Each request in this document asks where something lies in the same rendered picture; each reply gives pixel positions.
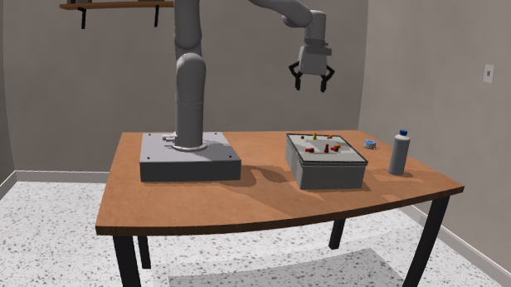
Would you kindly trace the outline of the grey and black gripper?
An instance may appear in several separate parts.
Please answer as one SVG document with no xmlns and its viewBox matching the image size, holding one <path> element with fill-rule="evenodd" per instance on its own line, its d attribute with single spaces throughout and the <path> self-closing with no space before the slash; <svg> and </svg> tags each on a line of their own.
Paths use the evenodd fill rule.
<svg viewBox="0 0 511 287">
<path fill-rule="evenodd" d="M 304 45 L 306 46 L 306 45 Z M 295 77 L 295 88 L 300 90 L 300 77 L 303 74 L 308 75 L 320 75 L 322 77 L 320 91 L 324 93 L 326 90 L 327 81 L 334 74 L 334 70 L 327 65 L 327 56 L 304 53 L 304 46 L 300 47 L 299 60 L 298 62 L 289 66 L 292 75 Z M 300 67 L 300 71 L 296 74 L 294 68 Z M 329 74 L 326 76 L 326 71 L 329 70 Z"/>
</svg>

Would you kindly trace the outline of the grey bottle with blue cap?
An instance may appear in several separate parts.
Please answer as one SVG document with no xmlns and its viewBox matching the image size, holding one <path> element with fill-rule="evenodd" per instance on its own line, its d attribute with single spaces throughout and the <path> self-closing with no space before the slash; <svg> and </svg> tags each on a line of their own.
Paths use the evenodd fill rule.
<svg viewBox="0 0 511 287">
<path fill-rule="evenodd" d="M 407 137 L 407 131 L 401 129 L 400 134 L 394 138 L 392 157 L 388 169 L 390 174 L 401 176 L 404 173 L 409 143 L 410 138 Z"/>
</svg>

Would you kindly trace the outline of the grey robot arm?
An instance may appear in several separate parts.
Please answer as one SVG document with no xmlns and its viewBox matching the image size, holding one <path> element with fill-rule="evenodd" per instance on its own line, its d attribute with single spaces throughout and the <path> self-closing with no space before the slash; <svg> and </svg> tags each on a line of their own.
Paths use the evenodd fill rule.
<svg viewBox="0 0 511 287">
<path fill-rule="evenodd" d="M 332 49 L 325 47 L 329 43 L 324 40 L 324 12 L 309 10 L 298 0 L 248 1 L 282 14 L 288 27 L 303 27 L 304 53 L 332 55 Z M 207 143 L 202 140 L 206 64 L 202 59 L 199 2 L 174 0 L 176 63 L 182 58 L 177 65 L 175 132 L 163 135 L 163 140 L 171 142 L 171 147 L 181 152 L 199 152 L 207 148 Z"/>
</svg>

